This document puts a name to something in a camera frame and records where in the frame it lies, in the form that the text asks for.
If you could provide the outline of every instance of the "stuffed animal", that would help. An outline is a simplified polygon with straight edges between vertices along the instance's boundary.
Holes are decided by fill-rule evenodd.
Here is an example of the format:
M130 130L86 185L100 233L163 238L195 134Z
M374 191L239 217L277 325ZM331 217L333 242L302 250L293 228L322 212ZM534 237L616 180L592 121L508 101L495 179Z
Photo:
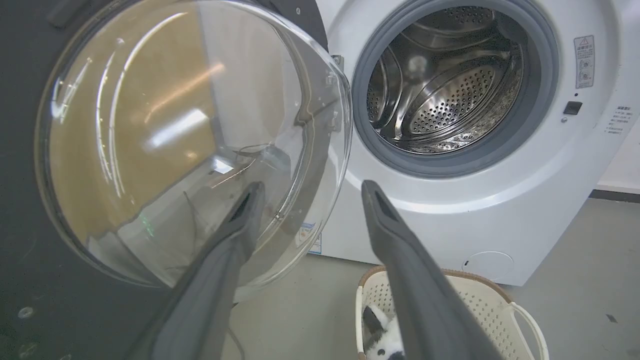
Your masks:
M364 309L362 320L371 337L364 344L367 360L404 360L404 347L397 317L392 319L377 306Z

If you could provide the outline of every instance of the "laundry basket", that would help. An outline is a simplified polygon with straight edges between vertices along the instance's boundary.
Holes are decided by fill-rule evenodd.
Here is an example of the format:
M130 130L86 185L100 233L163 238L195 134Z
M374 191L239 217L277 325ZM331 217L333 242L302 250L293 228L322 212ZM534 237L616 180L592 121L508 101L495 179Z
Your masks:
M465 272L452 270L443 270L443 272L504 359L534 359L520 326L516 322L516 313L521 315L523 323L531 328L537 342L540 359L547 360L549 358L545 337L536 321L496 284L484 277ZM390 317L396 314L384 266L377 266L369 270L360 280L356 292L356 341L359 360L366 359L363 346L362 311L367 305L378 306Z

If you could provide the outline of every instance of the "basket handle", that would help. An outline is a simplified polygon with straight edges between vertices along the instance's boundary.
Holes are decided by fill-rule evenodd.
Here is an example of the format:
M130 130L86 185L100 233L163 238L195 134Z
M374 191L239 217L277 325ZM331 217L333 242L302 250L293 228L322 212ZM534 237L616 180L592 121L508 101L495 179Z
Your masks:
M363 342L362 342L362 319L358 314L362 315L362 286L358 286L356 291L356 347L358 353L364 354Z
M536 343L538 345L538 353L540 354L540 360L549 360L549 348L547 347L547 341L545 340L545 336L542 334L542 329L540 329L540 326L538 326L538 323L535 321L533 316L531 316L531 314L529 314L528 311L526 311L522 306L516 304L515 302L512 302L509 305L511 305L511 307L515 312L517 312L518 314L520 314L520 316L522 316L524 321L531 328L531 331L533 332L536 338ZM522 341L526 344L527 341L522 336L522 333L520 333L520 337L522 338Z

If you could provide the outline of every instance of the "sticker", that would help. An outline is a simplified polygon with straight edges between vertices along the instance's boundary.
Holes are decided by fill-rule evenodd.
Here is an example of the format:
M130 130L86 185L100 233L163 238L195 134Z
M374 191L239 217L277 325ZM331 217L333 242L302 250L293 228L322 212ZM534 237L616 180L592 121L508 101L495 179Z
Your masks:
M309 249L309 254L322 254L322 233L318 234L316 242Z
M300 226L300 230L298 231L298 236L296 237L296 247L300 247L302 244L307 242L309 236L313 234L315 227L316 223L302 223L302 226Z
M630 121L634 118L634 112L629 106L618 106L613 113L604 132L611 135L621 136L629 128Z
M595 74L596 47L593 35L573 39L575 47L575 88L588 88L593 86Z

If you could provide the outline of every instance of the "gray floor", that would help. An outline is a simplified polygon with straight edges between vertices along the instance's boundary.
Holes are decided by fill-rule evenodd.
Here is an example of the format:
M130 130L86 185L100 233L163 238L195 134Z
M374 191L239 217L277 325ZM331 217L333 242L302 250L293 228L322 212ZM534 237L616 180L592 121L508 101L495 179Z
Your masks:
M640 359L638 254L640 204L589 199L529 282L507 291L538 321L552 359ZM370 267L309 255L236 306L245 359L355 360L355 289ZM223 358L241 358L229 337Z

